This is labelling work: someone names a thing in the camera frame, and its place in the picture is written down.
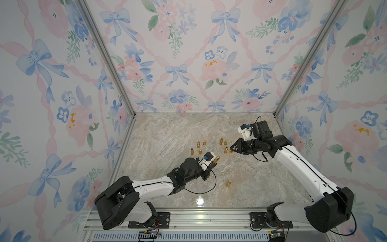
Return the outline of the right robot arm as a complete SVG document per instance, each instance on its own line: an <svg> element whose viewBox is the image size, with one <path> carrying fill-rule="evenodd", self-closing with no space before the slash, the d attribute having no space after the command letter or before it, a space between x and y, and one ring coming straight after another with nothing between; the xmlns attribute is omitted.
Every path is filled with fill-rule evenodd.
<svg viewBox="0 0 387 242"><path fill-rule="evenodd" d="M309 204L285 205L284 202L277 202L270 205L265 218L268 226L300 222L326 233L355 217L352 212L354 193L322 175L285 136L273 136L266 121L243 124L238 132L241 138L230 147L231 151L252 156L268 153L297 178L312 200Z"/></svg>

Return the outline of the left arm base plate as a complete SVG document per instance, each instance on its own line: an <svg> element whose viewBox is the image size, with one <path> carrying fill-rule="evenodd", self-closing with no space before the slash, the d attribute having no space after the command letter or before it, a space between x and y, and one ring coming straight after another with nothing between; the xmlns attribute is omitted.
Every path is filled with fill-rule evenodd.
<svg viewBox="0 0 387 242"><path fill-rule="evenodd" d="M149 221L146 223L138 223L130 221L128 224L128 228L138 228L138 229L151 229L151 228L162 228L167 229L170 226L171 221L171 213L170 212L158 212L155 218L151 217Z"/></svg>

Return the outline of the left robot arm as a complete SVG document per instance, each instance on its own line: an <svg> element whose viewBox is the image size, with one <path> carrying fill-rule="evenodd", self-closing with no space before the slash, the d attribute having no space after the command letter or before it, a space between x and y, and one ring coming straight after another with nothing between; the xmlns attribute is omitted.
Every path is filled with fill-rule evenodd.
<svg viewBox="0 0 387 242"><path fill-rule="evenodd" d="M158 214L149 199L177 194L198 178L207 180L219 159L208 152L201 159L185 159L179 167L157 179L136 181L129 176L120 177L94 201L103 229L115 228L126 218L144 227L152 226Z"/></svg>

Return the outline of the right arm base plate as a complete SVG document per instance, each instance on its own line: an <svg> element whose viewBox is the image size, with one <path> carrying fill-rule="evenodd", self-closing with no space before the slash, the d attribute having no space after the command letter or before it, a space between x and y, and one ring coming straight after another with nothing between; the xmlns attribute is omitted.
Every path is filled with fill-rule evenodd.
<svg viewBox="0 0 387 242"><path fill-rule="evenodd" d="M274 221L272 222L270 218L267 218L266 212L251 212L250 213L251 227L254 230L258 229L278 229L280 226L288 229L294 228L291 221Z"/></svg>

